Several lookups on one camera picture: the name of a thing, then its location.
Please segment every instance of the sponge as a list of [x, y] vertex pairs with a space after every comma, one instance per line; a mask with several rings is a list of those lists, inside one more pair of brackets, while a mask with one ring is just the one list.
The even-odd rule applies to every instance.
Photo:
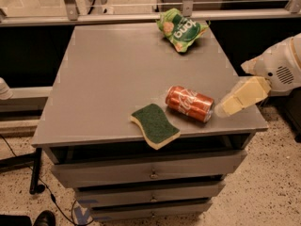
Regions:
[[180, 136], [180, 130], [169, 123], [164, 111], [155, 104], [147, 105], [131, 116], [147, 143], [155, 150], [167, 145]]

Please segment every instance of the red can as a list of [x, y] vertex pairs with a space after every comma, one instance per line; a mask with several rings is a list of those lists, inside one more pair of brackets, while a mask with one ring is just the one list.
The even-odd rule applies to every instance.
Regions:
[[186, 116], [207, 122], [213, 113], [214, 99], [177, 86], [169, 89], [166, 104]]

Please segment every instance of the table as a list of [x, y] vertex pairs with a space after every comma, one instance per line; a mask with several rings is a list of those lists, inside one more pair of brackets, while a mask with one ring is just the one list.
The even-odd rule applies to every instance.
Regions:
[[[195, 121], [166, 94], [183, 86], [218, 103], [238, 79], [210, 29], [182, 55], [156, 23], [76, 26], [32, 144], [95, 220], [204, 212], [267, 123], [256, 106]], [[151, 103], [182, 133], [159, 151], [130, 121]]]

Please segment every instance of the drawer handle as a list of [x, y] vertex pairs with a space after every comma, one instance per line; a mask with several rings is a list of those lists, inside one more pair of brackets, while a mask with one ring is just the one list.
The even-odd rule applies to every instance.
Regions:
[[158, 202], [158, 200], [155, 197], [152, 196], [150, 202]]
[[159, 175], [156, 174], [156, 172], [155, 172], [154, 169], [152, 170], [152, 174], [150, 175], [150, 178], [151, 178], [151, 179], [158, 179], [158, 178], [159, 178]]

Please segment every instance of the snack package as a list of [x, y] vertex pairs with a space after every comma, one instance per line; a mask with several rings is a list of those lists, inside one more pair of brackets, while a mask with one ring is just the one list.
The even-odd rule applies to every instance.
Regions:
[[157, 25], [176, 50], [182, 53], [186, 52], [187, 48], [208, 28], [208, 25], [202, 25], [183, 17], [181, 12], [175, 8], [161, 13]]

